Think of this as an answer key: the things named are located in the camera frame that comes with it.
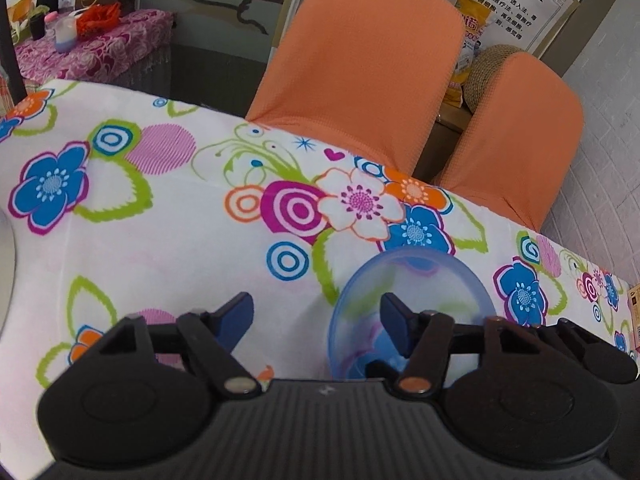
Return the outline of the translucent blue plastic bowl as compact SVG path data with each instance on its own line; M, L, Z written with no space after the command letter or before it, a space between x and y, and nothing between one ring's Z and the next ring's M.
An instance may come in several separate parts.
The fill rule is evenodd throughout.
M480 279L452 255L405 246L373 257L338 296L328 333L332 377L361 379L374 361L400 372L433 313L480 325L496 310Z

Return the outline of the right orange chair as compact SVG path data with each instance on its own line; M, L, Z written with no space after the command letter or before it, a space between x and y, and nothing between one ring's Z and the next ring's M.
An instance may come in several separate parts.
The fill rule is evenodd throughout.
M516 52L491 78L436 182L539 231L583 128L577 94L538 58Z

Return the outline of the left orange chair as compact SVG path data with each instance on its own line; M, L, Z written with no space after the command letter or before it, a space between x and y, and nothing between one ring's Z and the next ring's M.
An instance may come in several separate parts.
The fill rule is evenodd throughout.
M303 0L246 118L412 174L464 32L447 0Z

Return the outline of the red cracker box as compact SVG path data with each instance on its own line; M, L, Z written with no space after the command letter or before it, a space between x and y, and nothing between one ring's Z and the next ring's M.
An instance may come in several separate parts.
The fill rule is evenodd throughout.
M634 350L640 349L640 285L634 285L628 290L628 307L631 314L631 335L634 340Z

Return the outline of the white plate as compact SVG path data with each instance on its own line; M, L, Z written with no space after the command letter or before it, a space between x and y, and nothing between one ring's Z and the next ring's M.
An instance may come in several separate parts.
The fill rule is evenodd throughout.
M11 223L4 212L0 214L0 330L9 313L16 266L15 238Z

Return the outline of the wall poster with text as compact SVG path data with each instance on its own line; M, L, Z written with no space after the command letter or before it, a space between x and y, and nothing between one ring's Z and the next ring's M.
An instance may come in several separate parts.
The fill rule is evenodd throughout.
M477 0L490 10L478 50L511 46L542 55L568 18L577 0Z

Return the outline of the floral tablecloth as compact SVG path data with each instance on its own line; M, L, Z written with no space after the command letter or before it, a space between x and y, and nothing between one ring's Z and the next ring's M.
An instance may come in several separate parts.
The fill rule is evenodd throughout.
M612 266L334 145L106 84L51 81L2 115L1 213L1 463L17 479L50 460L40 394L123 316L248 292L240 360L262 382L316 378L338 295L396 247L455 256L511 321L569 318L634 348Z

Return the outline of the pink floral side table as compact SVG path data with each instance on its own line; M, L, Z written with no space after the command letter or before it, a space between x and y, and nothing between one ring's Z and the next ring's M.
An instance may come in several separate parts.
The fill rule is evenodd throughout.
M117 27L103 35L81 41L60 53L54 47L53 32L39 40L26 40L15 47L23 78L45 84L52 79L111 82L134 64L171 43L174 14L154 9L131 12Z

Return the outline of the yellow snack bag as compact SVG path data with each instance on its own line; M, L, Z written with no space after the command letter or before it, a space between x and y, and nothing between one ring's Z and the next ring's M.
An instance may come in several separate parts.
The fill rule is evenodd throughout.
M452 73L444 97L444 103L457 108L462 107L462 87L468 79L471 65L480 52L480 37L483 35L491 10L477 0L457 0L456 8L464 21L464 38L456 67Z

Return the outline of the orange chair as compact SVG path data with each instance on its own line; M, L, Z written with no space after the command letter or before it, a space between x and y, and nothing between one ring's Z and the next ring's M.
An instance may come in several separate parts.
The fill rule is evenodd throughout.
M539 231L583 128L577 94L538 58L516 52L491 78L436 182Z
M303 0L246 118L412 174L464 32L447 0Z

